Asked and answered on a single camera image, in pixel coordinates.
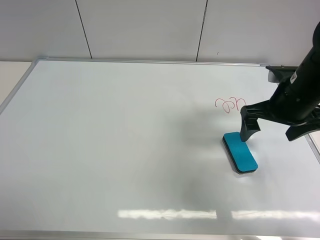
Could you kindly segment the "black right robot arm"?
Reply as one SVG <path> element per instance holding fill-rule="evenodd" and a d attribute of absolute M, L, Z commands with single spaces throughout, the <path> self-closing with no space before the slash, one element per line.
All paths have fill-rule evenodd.
<path fill-rule="evenodd" d="M 258 119 L 288 125 L 285 135 L 294 141 L 320 129 L 320 27 L 316 26 L 312 48 L 292 75 L 267 66 L 279 84 L 269 100 L 241 108 L 241 141 L 247 141 L 261 129 Z"/>

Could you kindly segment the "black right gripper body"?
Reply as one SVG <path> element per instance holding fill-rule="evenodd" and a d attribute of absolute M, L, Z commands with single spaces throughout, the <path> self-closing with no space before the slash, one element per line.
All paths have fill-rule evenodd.
<path fill-rule="evenodd" d="M 241 119 L 256 118 L 289 126 L 291 142 L 320 129 L 320 67 L 266 66 L 282 74 L 282 80 L 269 100 L 245 105 Z"/>

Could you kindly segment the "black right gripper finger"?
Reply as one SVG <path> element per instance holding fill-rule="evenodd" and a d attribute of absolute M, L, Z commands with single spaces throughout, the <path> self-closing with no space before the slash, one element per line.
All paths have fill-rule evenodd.
<path fill-rule="evenodd" d="M 253 134 L 259 132 L 260 126 L 257 118 L 243 118 L 241 120 L 240 139 L 246 142 Z"/>

